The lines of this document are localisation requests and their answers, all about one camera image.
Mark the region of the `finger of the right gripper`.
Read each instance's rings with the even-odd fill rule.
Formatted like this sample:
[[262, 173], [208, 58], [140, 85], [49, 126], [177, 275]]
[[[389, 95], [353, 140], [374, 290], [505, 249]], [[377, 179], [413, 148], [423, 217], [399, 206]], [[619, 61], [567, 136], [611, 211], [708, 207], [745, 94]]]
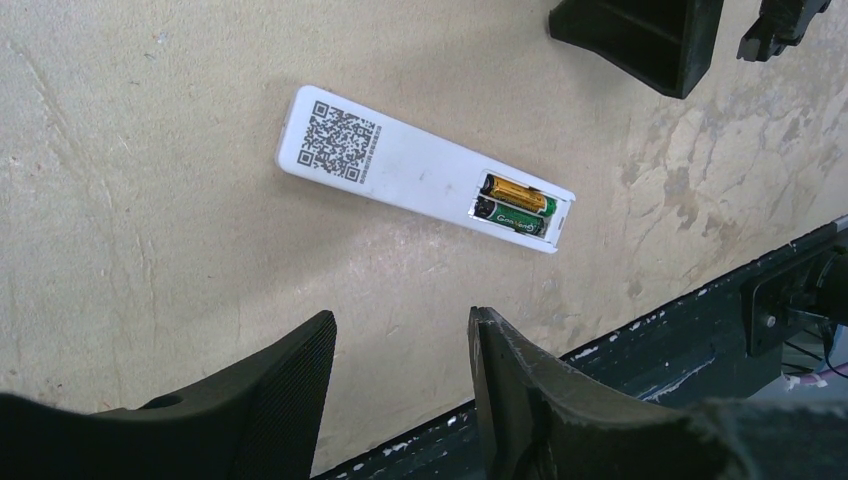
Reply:
[[740, 39], [737, 59], [766, 62], [800, 44], [806, 30], [831, 0], [762, 0], [757, 20]]
[[572, 0], [551, 38], [594, 52], [658, 93], [686, 98], [710, 68], [722, 0]]

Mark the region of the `white remote control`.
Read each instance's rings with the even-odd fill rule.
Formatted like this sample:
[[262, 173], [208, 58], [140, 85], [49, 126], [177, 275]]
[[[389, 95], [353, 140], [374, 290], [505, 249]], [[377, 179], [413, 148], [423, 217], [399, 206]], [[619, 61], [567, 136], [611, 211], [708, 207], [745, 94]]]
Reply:
[[[562, 187], [312, 85], [294, 94], [276, 162], [289, 174], [545, 253], [556, 252], [575, 200]], [[478, 196], [495, 200], [480, 193], [487, 174], [556, 200], [541, 237], [473, 216]]]

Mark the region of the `gold AAA battery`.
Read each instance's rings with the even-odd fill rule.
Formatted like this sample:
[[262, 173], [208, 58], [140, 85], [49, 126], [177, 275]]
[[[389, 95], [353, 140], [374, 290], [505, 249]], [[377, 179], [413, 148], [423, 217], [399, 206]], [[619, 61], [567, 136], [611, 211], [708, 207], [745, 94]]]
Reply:
[[541, 217], [551, 217], [557, 209], [552, 197], [492, 174], [486, 175], [480, 193]]

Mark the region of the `green AAA battery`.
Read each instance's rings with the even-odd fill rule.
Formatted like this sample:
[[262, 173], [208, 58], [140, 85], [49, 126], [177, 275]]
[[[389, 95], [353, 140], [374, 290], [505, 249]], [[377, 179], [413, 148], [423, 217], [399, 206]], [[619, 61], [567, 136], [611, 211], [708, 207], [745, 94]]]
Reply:
[[546, 229], [546, 222], [542, 217], [482, 196], [475, 200], [473, 216], [536, 237], [541, 237]]

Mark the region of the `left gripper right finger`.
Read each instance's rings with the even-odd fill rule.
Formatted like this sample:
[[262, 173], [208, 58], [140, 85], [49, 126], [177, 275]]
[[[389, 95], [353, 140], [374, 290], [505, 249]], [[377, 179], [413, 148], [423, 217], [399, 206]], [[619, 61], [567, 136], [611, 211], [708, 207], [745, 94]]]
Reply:
[[490, 479], [843, 479], [840, 401], [638, 400], [474, 307], [469, 356]]

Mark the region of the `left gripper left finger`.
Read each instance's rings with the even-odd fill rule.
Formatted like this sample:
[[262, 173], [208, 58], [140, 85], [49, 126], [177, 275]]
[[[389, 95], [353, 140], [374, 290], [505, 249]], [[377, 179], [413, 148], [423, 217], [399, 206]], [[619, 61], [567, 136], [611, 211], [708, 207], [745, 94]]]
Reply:
[[322, 311], [268, 347], [137, 409], [1, 397], [5, 479], [306, 479], [337, 326]]

